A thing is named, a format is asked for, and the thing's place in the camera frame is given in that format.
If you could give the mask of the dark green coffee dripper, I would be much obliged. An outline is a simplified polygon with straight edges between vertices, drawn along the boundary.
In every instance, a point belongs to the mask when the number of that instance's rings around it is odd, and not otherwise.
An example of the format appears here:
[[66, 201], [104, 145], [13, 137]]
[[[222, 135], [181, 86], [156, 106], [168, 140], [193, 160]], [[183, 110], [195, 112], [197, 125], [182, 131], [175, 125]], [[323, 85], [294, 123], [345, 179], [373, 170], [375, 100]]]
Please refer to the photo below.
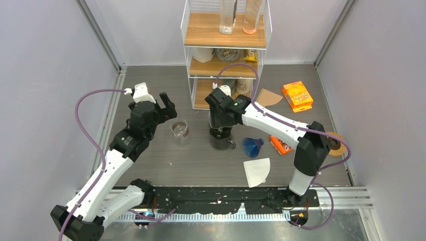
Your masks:
[[222, 127], [222, 128], [212, 128], [209, 129], [209, 134], [218, 140], [225, 139], [231, 136], [231, 130], [233, 127]]

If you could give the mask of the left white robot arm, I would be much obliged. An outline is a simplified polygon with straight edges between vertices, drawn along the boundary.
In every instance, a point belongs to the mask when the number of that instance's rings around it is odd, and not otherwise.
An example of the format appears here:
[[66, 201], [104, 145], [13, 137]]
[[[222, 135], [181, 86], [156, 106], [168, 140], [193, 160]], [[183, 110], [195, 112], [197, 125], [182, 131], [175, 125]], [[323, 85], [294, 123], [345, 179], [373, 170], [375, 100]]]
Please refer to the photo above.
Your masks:
[[64, 236], [71, 240], [100, 240], [104, 230], [120, 215], [135, 206], [142, 208], [156, 204], [155, 190], [147, 180], [136, 179], [121, 193], [105, 201], [106, 195], [118, 179], [136, 162], [149, 147], [156, 128], [177, 117], [175, 104], [167, 93], [159, 94], [164, 108], [146, 96], [138, 97], [132, 93], [134, 102], [130, 103], [130, 118], [126, 127], [118, 132], [101, 154], [102, 163], [84, 187], [65, 206], [56, 205], [50, 215], [59, 230], [58, 240]]

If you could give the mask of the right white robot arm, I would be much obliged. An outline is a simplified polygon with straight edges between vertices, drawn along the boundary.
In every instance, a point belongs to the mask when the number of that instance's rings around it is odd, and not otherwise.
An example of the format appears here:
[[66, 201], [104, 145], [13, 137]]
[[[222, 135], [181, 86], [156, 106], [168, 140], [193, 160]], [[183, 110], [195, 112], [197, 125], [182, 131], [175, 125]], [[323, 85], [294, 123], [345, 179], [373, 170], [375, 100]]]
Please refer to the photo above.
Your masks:
[[290, 120], [245, 95], [233, 99], [220, 88], [214, 89], [205, 101], [209, 105], [210, 133], [215, 138], [227, 137], [240, 124], [264, 131], [295, 149], [295, 171], [287, 186], [287, 201], [293, 206], [305, 202], [306, 192], [331, 150], [324, 126]]

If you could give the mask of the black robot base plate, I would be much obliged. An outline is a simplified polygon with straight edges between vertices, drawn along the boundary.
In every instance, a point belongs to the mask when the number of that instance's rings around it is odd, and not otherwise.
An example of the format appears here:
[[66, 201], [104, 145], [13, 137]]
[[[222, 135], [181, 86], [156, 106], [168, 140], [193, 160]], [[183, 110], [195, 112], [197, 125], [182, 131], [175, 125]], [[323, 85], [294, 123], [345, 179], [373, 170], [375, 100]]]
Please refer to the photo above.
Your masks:
[[305, 224], [310, 208], [319, 207], [316, 190], [296, 197], [280, 187], [155, 187], [128, 213], [144, 225], [177, 221], [277, 219]]

